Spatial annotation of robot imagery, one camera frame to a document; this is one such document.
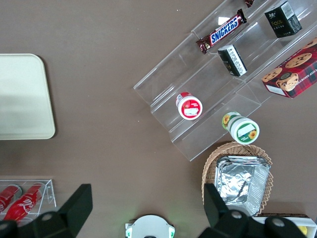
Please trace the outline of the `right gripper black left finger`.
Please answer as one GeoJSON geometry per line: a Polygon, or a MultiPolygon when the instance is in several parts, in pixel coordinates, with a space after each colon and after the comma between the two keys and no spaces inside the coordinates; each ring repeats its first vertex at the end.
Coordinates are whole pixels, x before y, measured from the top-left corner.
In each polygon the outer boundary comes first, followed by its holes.
{"type": "Polygon", "coordinates": [[[93,208],[92,186],[82,184],[58,211],[40,215],[32,224],[35,238],[75,238],[93,208]]]}

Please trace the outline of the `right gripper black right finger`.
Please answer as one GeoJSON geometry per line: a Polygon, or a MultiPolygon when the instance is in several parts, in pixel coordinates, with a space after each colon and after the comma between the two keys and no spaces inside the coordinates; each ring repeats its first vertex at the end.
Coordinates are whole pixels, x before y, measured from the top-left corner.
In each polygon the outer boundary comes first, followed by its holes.
{"type": "Polygon", "coordinates": [[[230,210],[213,184],[204,185],[204,210],[210,224],[201,238],[246,238],[249,217],[239,211],[230,210]]]}

